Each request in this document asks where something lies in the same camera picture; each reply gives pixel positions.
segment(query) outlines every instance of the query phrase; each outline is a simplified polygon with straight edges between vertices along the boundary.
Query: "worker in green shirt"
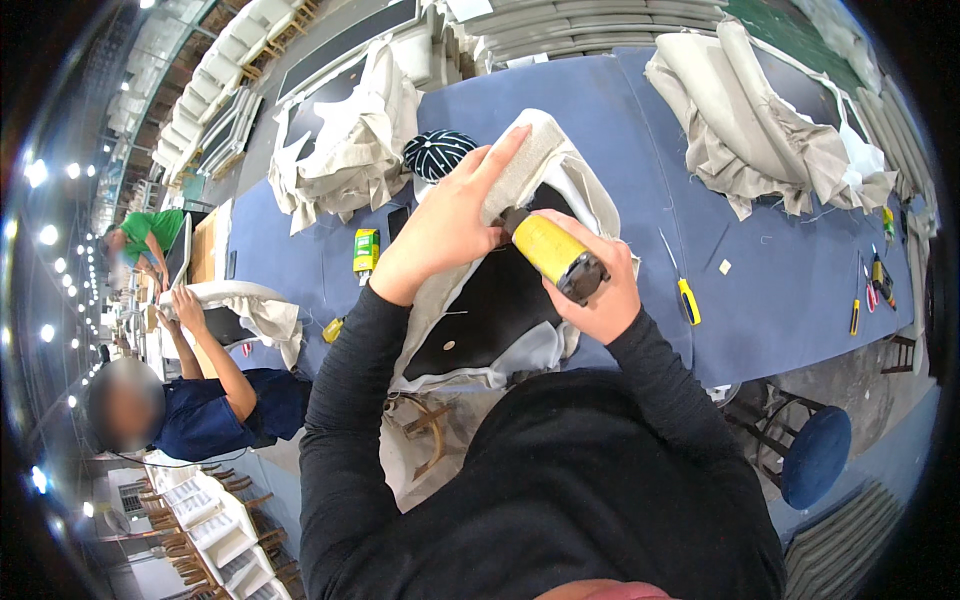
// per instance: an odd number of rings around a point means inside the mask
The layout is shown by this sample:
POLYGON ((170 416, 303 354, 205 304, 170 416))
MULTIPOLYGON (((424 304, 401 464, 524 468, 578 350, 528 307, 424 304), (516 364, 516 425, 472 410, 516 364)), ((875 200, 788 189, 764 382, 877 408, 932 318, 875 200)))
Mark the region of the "worker in green shirt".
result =
POLYGON ((100 247, 111 260, 122 252, 135 269, 152 277, 160 291, 166 292, 170 289, 170 272, 164 255, 173 245, 182 224, 183 211, 179 208, 153 213, 132 212, 119 226, 107 228, 100 239, 100 247))

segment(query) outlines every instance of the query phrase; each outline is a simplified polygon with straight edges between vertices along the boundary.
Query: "blue stool seat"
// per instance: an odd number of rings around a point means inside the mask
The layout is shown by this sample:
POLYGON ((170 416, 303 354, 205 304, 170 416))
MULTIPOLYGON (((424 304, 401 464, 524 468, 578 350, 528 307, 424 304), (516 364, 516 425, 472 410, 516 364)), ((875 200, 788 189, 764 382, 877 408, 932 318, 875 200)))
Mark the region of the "blue stool seat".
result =
POLYGON ((827 406, 810 417, 783 457, 783 501, 802 510, 824 497, 843 472, 851 438, 850 417, 843 409, 827 406))

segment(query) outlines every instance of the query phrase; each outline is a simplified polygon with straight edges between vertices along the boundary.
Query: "blue work table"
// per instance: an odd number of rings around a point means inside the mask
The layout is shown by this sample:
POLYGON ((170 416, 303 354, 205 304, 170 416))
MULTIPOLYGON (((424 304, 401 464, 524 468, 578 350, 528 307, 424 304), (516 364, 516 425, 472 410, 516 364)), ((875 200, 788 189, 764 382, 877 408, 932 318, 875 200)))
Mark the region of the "blue work table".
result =
MULTIPOLYGON (((889 249, 880 218, 856 210, 815 206, 814 214, 795 217, 772 202, 755 203, 753 215, 739 222, 723 196, 686 171, 680 124, 643 76, 652 54, 652 48, 619 51, 466 80, 423 97, 420 130, 453 129, 488 144, 525 108, 552 114, 617 206, 620 236, 642 260, 637 285, 643 305, 706 386, 797 369, 910 324, 910 275, 896 198, 891 207, 898 239, 889 249), (696 326, 684 316, 658 228, 699 303, 703 321, 696 326), (897 312, 886 303, 873 314, 866 310, 857 252, 869 265, 871 244, 895 281, 897 312), (724 259, 732 265, 725 276, 718 269, 724 259), (855 337, 849 333, 854 294, 861 299, 855 337)), ((395 202, 408 203, 410 196, 408 186, 395 202)), ((344 315, 359 294, 350 271, 353 233, 379 228, 386 246, 386 214, 393 208, 358 211, 346 226, 324 216, 288 238, 290 217, 279 212, 266 181, 236 201, 229 241, 237 251, 235 277, 278 290, 309 315, 302 353, 307 369, 316 369, 326 353, 320 328, 344 315)), ((259 348, 238 362, 247 367, 276 360, 259 348)), ((606 351, 584 336, 564 367, 612 365, 606 351)))

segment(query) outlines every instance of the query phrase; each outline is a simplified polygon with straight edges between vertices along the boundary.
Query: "ceiling light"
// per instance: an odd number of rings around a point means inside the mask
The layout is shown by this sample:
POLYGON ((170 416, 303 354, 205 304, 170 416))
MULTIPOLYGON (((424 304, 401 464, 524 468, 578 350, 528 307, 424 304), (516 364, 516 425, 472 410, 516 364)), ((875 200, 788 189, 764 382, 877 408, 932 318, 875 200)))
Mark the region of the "ceiling light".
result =
POLYGON ((43 474, 43 471, 39 467, 34 466, 32 469, 34 474, 34 485, 40 493, 47 493, 47 476, 43 474))
POLYGON ((47 246, 53 246, 57 242, 57 228, 52 225, 40 230, 40 242, 47 246))
POLYGON ((30 180, 31 187, 37 187, 47 179, 47 165, 42 158, 38 158, 34 164, 23 170, 23 174, 30 180))

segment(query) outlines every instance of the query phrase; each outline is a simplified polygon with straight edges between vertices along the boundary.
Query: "green shirt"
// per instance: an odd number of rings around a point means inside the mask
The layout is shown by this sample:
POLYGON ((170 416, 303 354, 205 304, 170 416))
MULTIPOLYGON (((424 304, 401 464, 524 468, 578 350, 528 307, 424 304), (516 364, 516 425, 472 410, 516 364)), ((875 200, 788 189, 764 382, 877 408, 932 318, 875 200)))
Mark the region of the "green shirt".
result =
POLYGON ((182 224, 183 211, 179 208, 163 212, 132 212, 120 224, 120 229, 127 234, 127 245, 123 251, 135 263, 142 252, 150 251, 147 234, 152 231, 160 249, 166 253, 177 238, 182 224))

